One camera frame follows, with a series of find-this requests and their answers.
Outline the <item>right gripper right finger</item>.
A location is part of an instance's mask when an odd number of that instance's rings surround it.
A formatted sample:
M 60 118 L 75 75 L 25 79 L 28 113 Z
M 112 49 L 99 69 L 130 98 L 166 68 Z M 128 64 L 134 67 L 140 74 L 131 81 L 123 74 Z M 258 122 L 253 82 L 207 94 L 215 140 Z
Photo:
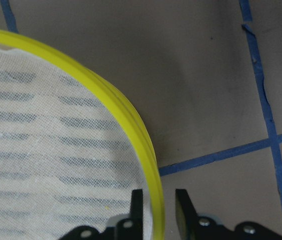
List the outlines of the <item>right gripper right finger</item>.
M 181 240 L 217 240 L 217 223 L 198 215 L 185 189 L 175 190 L 176 222 Z

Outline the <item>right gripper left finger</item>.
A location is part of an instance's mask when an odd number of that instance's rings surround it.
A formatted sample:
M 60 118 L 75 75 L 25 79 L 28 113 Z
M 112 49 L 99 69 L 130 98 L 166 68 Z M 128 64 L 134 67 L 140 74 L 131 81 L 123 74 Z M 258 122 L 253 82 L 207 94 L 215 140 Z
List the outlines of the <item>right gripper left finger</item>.
M 135 189 L 131 194 L 130 210 L 127 217 L 121 219 L 115 227 L 116 240 L 143 239 L 143 191 Z

